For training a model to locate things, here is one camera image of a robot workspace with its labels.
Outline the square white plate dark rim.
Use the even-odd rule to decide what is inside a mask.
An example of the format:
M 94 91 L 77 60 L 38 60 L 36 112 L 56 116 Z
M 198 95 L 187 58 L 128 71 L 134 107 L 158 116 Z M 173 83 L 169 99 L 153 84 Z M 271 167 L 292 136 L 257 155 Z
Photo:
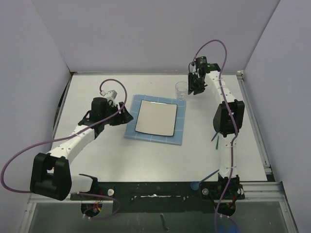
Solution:
M 177 104 L 142 100 L 135 131 L 159 136 L 173 136 Z

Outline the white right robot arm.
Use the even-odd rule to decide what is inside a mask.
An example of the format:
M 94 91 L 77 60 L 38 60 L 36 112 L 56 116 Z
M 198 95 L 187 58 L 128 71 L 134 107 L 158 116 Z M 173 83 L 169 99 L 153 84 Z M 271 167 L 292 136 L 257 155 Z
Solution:
M 210 87 L 217 110 L 213 118 L 213 128 L 222 136 L 221 165 L 219 176 L 221 178 L 234 178 L 238 175 L 234 154 L 236 153 L 236 138 L 242 127 L 245 104 L 238 100 L 221 75 L 217 63 L 209 63 L 205 56 L 200 56 L 190 63 L 193 70 L 188 72 L 188 94 L 201 94 L 206 87 Z

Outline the blue grid placemat cloth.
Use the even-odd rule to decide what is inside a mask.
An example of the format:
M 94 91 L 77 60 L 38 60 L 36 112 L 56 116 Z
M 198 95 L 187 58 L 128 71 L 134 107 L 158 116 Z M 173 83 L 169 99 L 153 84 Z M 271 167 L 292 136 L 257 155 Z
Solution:
M 175 129 L 173 136 L 159 136 L 145 133 L 138 133 L 135 131 L 137 122 L 138 112 L 142 100 L 154 101 L 159 103 L 172 103 L 177 104 L 177 114 L 175 121 Z M 132 104 L 130 114 L 133 116 L 133 120 L 127 123 L 126 131 L 124 134 L 125 138 L 136 139 L 141 141 L 150 141 L 163 144 L 171 145 L 182 145 L 183 129 L 184 129 L 184 118 L 185 118 L 186 101 L 178 99 L 168 99 L 162 97 L 153 97 L 147 95 L 134 95 L 132 98 Z

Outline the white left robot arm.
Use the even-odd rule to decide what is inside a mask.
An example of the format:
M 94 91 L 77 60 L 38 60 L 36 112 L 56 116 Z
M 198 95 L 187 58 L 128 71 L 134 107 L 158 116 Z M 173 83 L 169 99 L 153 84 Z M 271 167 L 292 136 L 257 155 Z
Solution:
M 56 200 L 64 200 L 75 193 L 82 193 L 89 200 L 96 198 L 99 194 L 98 179 L 86 174 L 73 175 L 70 164 L 104 131 L 106 125 L 118 126 L 133 119 L 124 102 L 115 103 L 113 98 L 94 98 L 91 109 L 64 143 L 35 156 L 30 191 Z

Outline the clear drinking glass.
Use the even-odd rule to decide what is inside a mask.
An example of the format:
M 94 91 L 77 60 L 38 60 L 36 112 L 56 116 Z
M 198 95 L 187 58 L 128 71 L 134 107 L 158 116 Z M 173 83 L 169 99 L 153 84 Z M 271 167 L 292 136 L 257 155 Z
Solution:
M 178 100 L 184 100 L 188 93 L 188 83 L 184 81 L 175 84 L 175 95 Z

